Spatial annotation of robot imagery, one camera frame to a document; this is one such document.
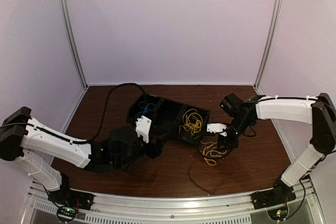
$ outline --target white arm segment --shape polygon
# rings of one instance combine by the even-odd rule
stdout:
[[[309,144],[301,155],[284,171],[281,180],[289,187],[295,185],[323,157],[324,154],[318,152],[314,146]]]
[[[51,168],[39,155],[32,150],[23,149],[24,156],[17,157],[15,162],[24,169],[29,176],[41,182],[48,191],[59,189],[62,177],[59,171]]]
[[[81,139],[77,139],[50,129],[47,126],[41,124],[35,118],[29,119],[28,123],[44,128],[72,141],[83,141]],[[51,156],[70,162],[80,168],[84,168],[90,162],[90,144],[71,144],[55,136],[42,132],[39,129],[35,129],[29,125],[26,127],[26,130],[28,131],[28,134],[23,137],[21,147],[47,153]]]
[[[267,98],[272,97],[262,97],[260,99],[261,102],[256,105],[259,119],[280,119],[312,124],[311,105],[315,103],[315,101],[308,99],[275,99],[262,102],[262,100]]]

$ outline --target white wall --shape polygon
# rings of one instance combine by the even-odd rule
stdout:
[[[336,104],[336,0],[283,0],[261,90],[266,94],[318,95]],[[295,156],[308,144],[308,125],[280,122]],[[336,219],[336,155],[312,172],[327,223]]]
[[[25,105],[61,130],[82,89],[59,0],[0,0],[0,121]],[[31,178],[0,160],[0,223],[18,223]]]
[[[253,84],[274,0],[67,0],[89,84]]]

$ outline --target wood grain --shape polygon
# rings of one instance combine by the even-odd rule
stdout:
[[[67,134],[91,138],[100,122],[103,104],[111,87],[90,87]],[[235,92],[248,99],[255,94],[248,86],[144,86],[146,92],[211,111],[209,122],[230,122],[220,109],[223,97]],[[133,87],[116,90],[111,96],[104,126],[97,141],[112,129],[126,126],[129,106],[139,97]],[[197,150],[186,143],[168,140],[156,159],[139,158],[129,170],[95,174],[55,158],[53,167],[70,177],[75,189],[116,195],[146,197],[190,197],[223,195],[271,187],[290,164],[281,140],[270,120],[258,121],[254,138],[241,137],[239,148],[217,166],[208,166]]]

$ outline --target metal frame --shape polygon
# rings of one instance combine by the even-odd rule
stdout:
[[[79,56],[78,56],[78,51],[77,51],[77,47],[76,47],[76,43],[75,43],[75,39],[74,39],[74,32],[72,31],[72,26],[71,26],[71,22],[70,22],[67,0],[60,0],[60,4],[61,4],[63,20],[64,20],[64,23],[65,23],[65,29],[66,29],[66,33],[67,33],[67,37],[68,37],[68,41],[69,41],[69,46],[70,46],[72,57],[73,57],[73,60],[74,60],[74,63],[75,63],[76,71],[77,71],[77,74],[79,76],[80,84],[81,84],[82,88],[85,89],[85,88],[87,88],[88,85],[87,85],[87,82],[85,80],[83,68],[82,68],[82,65],[80,63]]]
[[[268,60],[269,55],[270,55],[272,43],[273,43],[274,36],[275,36],[275,29],[276,29],[276,26],[277,26],[277,23],[278,23],[281,7],[282,7],[282,0],[275,0],[274,1],[274,7],[273,7],[272,20],[271,20],[271,24],[270,24],[269,31],[268,31],[266,45],[265,45],[265,48],[264,48],[264,54],[263,54],[263,57],[261,59],[257,79],[256,79],[256,82],[254,84],[255,89],[259,88],[262,76],[265,72],[265,67],[266,67],[266,63],[267,63],[267,60]]]
[[[310,180],[304,181],[306,199],[313,215],[314,224],[325,224],[323,213]],[[300,184],[294,186],[297,199],[301,202],[303,190]],[[234,223],[230,220],[249,218],[256,212],[250,194],[239,193],[224,196],[191,197],[191,198],[144,198],[108,194],[95,195],[91,211],[80,210],[78,220],[84,223]],[[42,185],[34,181],[29,190],[29,199],[21,217],[22,224],[29,224],[34,209],[55,214],[56,207],[47,200]]]

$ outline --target blue string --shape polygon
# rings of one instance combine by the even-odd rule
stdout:
[[[140,102],[139,103],[139,107],[143,109],[143,106],[144,106],[144,102]],[[154,103],[147,103],[145,109],[143,110],[143,112],[139,112],[138,114],[135,115],[135,118],[140,118],[141,116],[143,115],[146,115],[149,111],[151,111],[151,109],[149,109],[149,106],[156,106],[156,104]]]

